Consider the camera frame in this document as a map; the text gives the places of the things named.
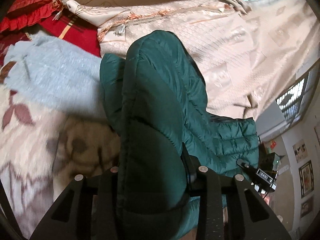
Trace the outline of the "person's right hand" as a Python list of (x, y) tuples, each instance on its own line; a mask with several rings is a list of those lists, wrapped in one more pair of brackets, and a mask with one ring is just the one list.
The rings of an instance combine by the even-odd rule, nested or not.
[(264, 202), (269, 205), (270, 204), (270, 196), (269, 193), (267, 191), (264, 191), (262, 193), (259, 193), (260, 196), (262, 197), (262, 199), (264, 200)]

